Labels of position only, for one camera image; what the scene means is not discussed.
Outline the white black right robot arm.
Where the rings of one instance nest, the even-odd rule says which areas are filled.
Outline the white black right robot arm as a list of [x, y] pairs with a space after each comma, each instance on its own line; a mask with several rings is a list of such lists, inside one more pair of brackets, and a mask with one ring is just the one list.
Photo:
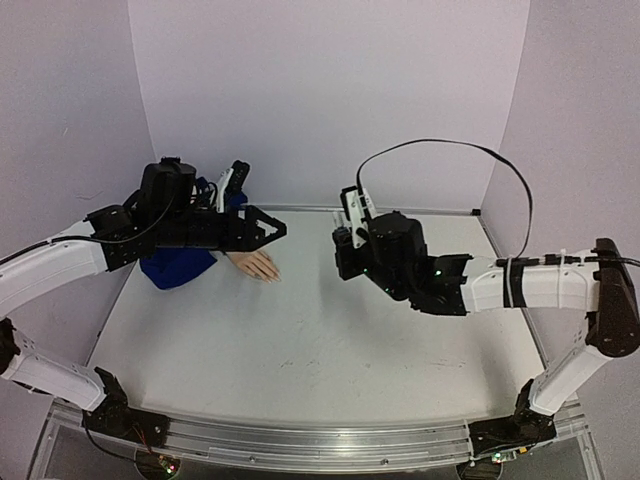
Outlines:
[[631, 260], [602, 238], [595, 248], [538, 257], [431, 256], [419, 221], [399, 212], [370, 221], [333, 216], [343, 280], [365, 276], [421, 313], [467, 316], [508, 309], [571, 309], [585, 315], [565, 353], [522, 390], [524, 409], [554, 415], [613, 359], [639, 349], [639, 307]]

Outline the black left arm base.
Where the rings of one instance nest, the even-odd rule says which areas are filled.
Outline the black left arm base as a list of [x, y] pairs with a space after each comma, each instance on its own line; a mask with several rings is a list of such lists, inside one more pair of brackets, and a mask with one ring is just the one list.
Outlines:
[[105, 397], [93, 409], [83, 411], [82, 426], [91, 432], [137, 442], [148, 450], [163, 447], [170, 425], [168, 416], [129, 405], [128, 396], [118, 379], [95, 367]]

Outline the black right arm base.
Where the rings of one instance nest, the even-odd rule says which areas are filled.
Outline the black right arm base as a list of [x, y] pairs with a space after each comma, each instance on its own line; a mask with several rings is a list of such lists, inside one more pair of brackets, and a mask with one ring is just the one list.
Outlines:
[[533, 382], [530, 379], [522, 387], [511, 415], [478, 420], [469, 425], [469, 438], [475, 458], [529, 448], [556, 437], [554, 415], [538, 413], [531, 407], [529, 394]]

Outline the white nail polish cap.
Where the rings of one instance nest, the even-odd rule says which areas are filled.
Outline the white nail polish cap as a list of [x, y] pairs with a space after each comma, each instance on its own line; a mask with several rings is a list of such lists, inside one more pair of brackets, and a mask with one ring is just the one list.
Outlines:
[[334, 226], [336, 229], [345, 227], [344, 216], [341, 211], [334, 211], [332, 213], [332, 218], [333, 218]]

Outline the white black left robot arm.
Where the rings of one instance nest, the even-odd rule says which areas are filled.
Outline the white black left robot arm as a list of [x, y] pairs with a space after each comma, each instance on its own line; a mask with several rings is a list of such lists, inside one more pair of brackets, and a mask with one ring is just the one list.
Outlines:
[[177, 157], [144, 169], [141, 185], [122, 205], [88, 214], [54, 237], [1, 261], [1, 376], [65, 400], [116, 437], [131, 433], [133, 411], [117, 379], [47, 353], [20, 332], [10, 313], [81, 278], [113, 272], [152, 256], [157, 249], [185, 247], [248, 253], [283, 238], [286, 225], [253, 205], [235, 207], [250, 166], [235, 161], [210, 194], [196, 186], [196, 170]]

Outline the blue nail polish bottle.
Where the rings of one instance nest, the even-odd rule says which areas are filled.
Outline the blue nail polish bottle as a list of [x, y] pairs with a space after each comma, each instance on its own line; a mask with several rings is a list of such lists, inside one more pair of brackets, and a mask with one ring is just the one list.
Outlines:
[[333, 239], [344, 239], [344, 238], [347, 238], [348, 236], [349, 236], [349, 231], [346, 227], [337, 227], [332, 233]]

